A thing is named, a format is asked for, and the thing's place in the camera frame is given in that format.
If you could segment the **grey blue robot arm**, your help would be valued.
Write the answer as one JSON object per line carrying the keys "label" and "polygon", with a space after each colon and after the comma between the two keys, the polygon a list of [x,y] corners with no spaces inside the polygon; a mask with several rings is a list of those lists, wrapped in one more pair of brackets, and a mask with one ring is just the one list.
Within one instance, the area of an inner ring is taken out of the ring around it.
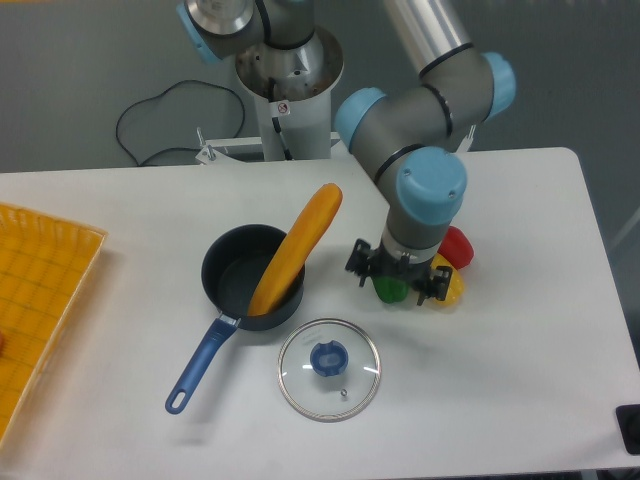
{"label": "grey blue robot arm", "polygon": [[334,36],[310,1],[182,1],[177,14],[200,57],[227,58],[254,99],[266,160],[324,159],[338,135],[388,203],[377,247],[357,241],[348,271],[380,300],[444,300],[454,265],[436,253],[459,211],[465,168],[438,142],[510,106],[516,79],[499,54],[477,51],[448,1],[388,1],[385,10],[419,79],[391,97],[331,92],[344,68]]}

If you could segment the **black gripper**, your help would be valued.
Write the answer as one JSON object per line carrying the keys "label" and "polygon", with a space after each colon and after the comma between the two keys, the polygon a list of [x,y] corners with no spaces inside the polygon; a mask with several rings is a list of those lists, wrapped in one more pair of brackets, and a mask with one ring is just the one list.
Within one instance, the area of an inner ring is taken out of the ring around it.
{"label": "black gripper", "polygon": [[345,270],[358,278],[363,287],[366,279],[376,276],[389,276],[405,281],[418,293],[417,305],[427,299],[444,301],[453,276],[453,268],[437,266],[432,268],[434,255],[427,260],[412,259],[408,254],[395,258],[383,245],[375,251],[363,239],[357,239],[346,262]]}

